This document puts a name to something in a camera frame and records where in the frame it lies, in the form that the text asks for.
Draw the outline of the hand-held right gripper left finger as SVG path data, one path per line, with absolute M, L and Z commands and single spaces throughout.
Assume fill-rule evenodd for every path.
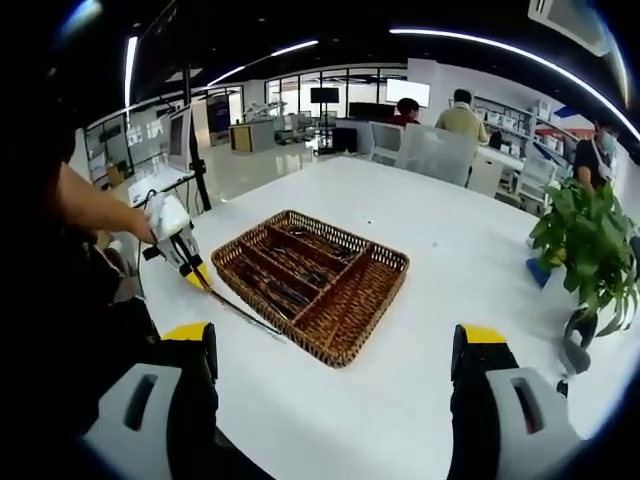
M 104 393 L 83 440 L 114 479 L 257 479 L 217 428 L 217 380 L 214 325 L 178 327 Z

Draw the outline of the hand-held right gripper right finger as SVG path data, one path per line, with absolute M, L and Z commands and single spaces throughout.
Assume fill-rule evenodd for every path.
M 546 479 L 582 444 L 566 397 L 494 329 L 455 327 L 451 383 L 451 479 Z

